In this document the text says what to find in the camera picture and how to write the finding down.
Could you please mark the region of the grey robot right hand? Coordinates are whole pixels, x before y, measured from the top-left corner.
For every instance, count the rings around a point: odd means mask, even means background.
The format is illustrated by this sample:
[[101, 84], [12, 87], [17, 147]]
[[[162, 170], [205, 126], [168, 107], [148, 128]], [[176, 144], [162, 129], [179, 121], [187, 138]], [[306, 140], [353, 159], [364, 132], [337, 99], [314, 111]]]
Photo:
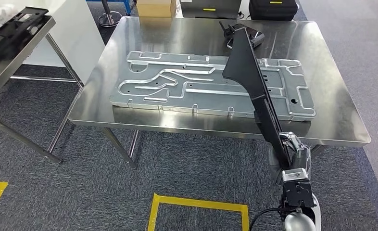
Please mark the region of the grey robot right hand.
[[291, 169], [303, 168], [311, 177], [311, 149], [303, 144], [293, 132], [280, 132], [279, 137], [285, 147], [292, 150]]

